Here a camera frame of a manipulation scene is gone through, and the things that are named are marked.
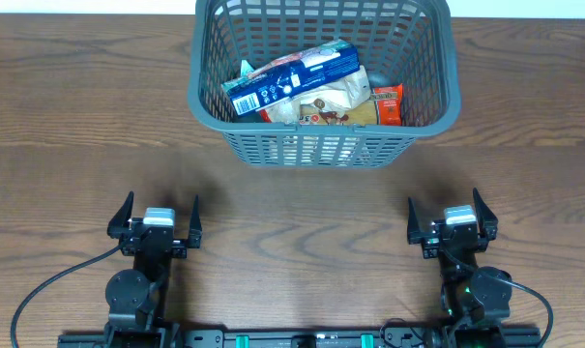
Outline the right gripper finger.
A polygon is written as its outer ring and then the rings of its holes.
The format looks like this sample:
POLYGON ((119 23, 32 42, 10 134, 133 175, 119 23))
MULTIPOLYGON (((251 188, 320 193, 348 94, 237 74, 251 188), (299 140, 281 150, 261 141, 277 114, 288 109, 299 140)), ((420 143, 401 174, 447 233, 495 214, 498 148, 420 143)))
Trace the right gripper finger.
POLYGON ((477 188, 473 188, 473 199, 480 231, 489 241, 495 240, 498 233, 498 218, 484 203, 477 188))
POLYGON ((408 202, 407 242, 409 245, 416 245, 421 242, 424 236, 424 232, 420 227, 413 199, 409 197, 407 199, 407 202, 408 202))

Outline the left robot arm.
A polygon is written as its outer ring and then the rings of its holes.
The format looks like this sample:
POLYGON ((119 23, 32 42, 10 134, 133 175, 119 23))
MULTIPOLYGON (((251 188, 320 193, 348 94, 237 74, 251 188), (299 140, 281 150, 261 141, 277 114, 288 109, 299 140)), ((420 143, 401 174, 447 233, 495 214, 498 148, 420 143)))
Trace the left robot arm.
POLYGON ((199 198, 195 197, 189 234, 175 236, 175 211, 148 208, 143 217, 132 217, 130 192, 107 225, 107 235, 118 241, 123 255, 133 259, 130 269, 115 274, 105 288, 109 305, 104 329, 105 347, 182 347, 180 326, 164 319, 172 261, 185 259, 199 248, 202 225, 199 198))

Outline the beige paper pouch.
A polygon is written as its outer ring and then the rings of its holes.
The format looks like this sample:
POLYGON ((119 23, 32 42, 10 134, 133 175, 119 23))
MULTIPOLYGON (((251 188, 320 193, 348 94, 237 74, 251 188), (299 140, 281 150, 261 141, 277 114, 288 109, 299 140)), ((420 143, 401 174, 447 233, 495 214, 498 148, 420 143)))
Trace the beige paper pouch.
POLYGON ((338 80, 266 106, 258 114, 267 123, 344 125, 349 120, 347 112, 366 102, 370 94, 366 69, 360 66, 338 80))

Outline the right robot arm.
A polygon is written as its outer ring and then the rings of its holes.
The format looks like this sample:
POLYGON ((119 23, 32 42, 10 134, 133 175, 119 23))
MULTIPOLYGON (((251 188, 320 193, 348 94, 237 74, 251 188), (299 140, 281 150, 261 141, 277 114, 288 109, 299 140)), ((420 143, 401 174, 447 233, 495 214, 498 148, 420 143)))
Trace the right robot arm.
POLYGON ((426 347, 504 347, 499 328, 510 316, 511 276, 480 267, 476 255, 496 239, 498 218, 473 190, 474 204, 447 208, 442 219, 423 226, 408 200, 407 242, 436 258, 442 277, 441 306, 449 319, 424 332, 426 347))

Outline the teal snack packet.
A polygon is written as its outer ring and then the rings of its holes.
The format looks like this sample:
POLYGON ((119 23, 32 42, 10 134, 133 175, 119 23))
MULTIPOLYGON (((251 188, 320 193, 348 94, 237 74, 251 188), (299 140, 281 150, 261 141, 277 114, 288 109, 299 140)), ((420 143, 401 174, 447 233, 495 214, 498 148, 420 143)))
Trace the teal snack packet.
POLYGON ((241 61, 240 77, 248 76, 253 71, 254 67, 247 60, 241 61))

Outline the red spaghetti packet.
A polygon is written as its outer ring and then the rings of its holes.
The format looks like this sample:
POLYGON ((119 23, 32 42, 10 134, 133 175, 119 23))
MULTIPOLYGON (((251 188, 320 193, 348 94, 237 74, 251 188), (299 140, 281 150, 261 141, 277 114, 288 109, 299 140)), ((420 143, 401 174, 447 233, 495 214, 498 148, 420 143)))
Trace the red spaghetti packet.
POLYGON ((371 89, 370 97, 357 108, 347 112, 349 120, 344 125, 304 125, 304 126, 401 126, 401 95, 403 86, 371 89))

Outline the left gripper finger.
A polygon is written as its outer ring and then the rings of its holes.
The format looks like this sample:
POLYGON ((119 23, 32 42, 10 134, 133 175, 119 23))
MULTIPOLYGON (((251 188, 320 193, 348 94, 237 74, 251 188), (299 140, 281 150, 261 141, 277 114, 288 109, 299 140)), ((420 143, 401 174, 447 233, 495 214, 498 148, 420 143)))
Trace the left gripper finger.
POLYGON ((187 248, 200 248, 202 235, 203 229, 199 215, 199 196, 196 195, 194 197, 190 216, 190 227, 187 238, 187 248))
POLYGON ((110 238, 122 238, 124 235, 129 233, 131 226, 130 219, 132 217, 133 199, 134 193, 130 191, 121 208, 109 221, 107 225, 107 235, 110 238))

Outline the colourful tissue multipack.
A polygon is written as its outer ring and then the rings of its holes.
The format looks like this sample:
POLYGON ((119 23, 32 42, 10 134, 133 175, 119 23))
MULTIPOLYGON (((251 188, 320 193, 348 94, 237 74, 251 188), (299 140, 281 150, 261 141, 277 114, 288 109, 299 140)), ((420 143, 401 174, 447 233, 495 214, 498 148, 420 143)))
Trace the colourful tissue multipack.
POLYGON ((245 114, 286 101, 360 69, 357 48, 343 40, 279 57, 267 65, 223 82, 236 113, 245 114))

